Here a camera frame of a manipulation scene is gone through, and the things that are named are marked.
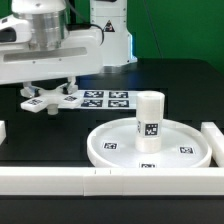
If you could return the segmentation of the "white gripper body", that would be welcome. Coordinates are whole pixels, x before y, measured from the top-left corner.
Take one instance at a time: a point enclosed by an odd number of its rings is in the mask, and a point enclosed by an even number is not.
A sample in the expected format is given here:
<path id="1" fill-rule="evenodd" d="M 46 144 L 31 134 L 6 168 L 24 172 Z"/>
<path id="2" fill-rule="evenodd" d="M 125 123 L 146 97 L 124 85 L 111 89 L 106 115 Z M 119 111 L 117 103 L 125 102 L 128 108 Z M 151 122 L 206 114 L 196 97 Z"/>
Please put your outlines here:
<path id="1" fill-rule="evenodd" d="M 0 85 L 99 73 L 102 33 L 71 31 L 55 50 L 31 50 L 26 43 L 0 44 Z"/>

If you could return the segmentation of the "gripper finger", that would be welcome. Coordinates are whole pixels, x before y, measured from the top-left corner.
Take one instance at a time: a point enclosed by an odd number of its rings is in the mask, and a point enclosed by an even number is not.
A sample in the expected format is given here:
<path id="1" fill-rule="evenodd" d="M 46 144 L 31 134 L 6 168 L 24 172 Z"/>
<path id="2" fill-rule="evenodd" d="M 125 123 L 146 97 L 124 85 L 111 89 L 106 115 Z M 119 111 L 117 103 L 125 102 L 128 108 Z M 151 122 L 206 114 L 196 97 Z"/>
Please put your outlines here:
<path id="1" fill-rule="evenodd" d="M 69 77 L 68 82 L 63 86 L 64 94 L 73 94 L 78 90 L 78 86 L 76 85 L 76 77 Z"/>
<path id="2" fill-rule="evenodd" d="M 21 95 L 26 98 L 34 98 L 40 96 L 40 89 L 32 85 L 31 82 L 24 82 Z"/>

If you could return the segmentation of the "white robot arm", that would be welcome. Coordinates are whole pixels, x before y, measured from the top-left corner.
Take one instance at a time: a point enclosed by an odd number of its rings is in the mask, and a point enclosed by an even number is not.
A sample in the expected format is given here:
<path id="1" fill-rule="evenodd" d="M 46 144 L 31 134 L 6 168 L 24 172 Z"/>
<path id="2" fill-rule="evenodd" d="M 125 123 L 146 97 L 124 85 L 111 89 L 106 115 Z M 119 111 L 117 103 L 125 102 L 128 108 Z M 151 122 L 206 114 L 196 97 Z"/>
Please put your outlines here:
<path id="1" fill-rule="evenodd" d="M 102 28 L 72 29 L 70 7 L 68 0 L 12 0 L 12 14 L 0 19 L 0 85 L 21 83 L 34 97 L 34 81 L 66 78 L 63 92 L 72 94 L 77 76 L 100 72 Z"/>

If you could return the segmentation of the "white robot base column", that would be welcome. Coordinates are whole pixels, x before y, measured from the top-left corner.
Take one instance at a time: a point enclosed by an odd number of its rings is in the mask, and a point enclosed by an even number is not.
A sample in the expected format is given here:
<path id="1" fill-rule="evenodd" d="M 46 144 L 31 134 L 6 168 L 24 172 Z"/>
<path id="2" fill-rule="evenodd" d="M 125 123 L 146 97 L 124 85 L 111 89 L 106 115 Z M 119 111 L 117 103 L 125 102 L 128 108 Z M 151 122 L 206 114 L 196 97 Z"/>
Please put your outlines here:
<path id="1" fill-rule="evenodd" d="M 127 6 L 127 0 L 90 0 L 90 21 L 104 32 L 104 73 L 117 73 L 137 62 L 133 37 L 127 29 Z"/>

